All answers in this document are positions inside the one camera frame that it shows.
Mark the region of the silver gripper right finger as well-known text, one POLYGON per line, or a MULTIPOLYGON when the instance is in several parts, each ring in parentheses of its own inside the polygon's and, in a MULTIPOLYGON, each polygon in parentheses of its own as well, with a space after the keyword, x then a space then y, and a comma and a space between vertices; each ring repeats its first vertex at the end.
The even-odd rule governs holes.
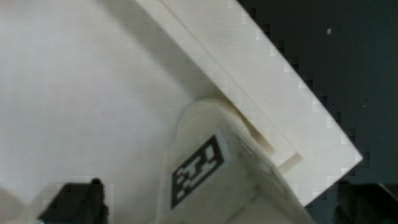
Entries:
POLYGON ((338 185, 335 224, 398 224, 398 184, 338 185))

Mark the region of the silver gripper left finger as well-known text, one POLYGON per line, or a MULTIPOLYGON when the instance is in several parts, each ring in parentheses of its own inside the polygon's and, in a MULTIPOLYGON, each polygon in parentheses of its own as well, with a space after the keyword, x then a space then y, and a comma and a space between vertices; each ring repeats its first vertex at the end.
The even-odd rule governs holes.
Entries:
POLYGON ((63 186, 38 219, 43 224, 109 224, 105 185, 98 178, 63 186))

